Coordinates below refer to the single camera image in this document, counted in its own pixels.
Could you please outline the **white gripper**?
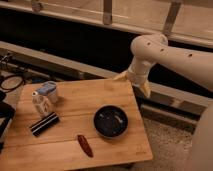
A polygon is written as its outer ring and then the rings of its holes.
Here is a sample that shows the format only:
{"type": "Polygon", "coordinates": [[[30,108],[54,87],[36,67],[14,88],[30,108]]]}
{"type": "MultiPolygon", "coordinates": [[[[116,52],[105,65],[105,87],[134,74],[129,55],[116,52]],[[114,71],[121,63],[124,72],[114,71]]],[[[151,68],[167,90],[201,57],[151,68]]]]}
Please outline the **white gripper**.
{"type": "Polygon", "coordinates": [[[147,80],[151,67],[152,64],[150,62],[134,57],[127,72],[123,71],[116,75],[114,80],[126,81],[128,78],[133,85],[140,86],[140,90],[147,98],[149,98],[151,95],[151,89],[147,80]]]}

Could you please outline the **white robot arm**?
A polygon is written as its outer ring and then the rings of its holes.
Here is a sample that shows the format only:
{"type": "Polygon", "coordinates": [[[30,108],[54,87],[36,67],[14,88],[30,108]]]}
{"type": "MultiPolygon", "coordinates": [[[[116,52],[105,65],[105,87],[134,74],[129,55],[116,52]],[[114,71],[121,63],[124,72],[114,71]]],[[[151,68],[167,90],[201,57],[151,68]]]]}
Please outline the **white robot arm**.
{"type": "MultiPolygon", "coordinates": [[[[131,42],[131,52],[130,66],[115,80],[129,80],[146,97],[151,95],[148,75],[156,63],[213,93],[213,53],[171,47],[163,34],[137,36],[131,42]]],[[[213,102],[197,124],[184,171],[213,171],[213,102]]]]}

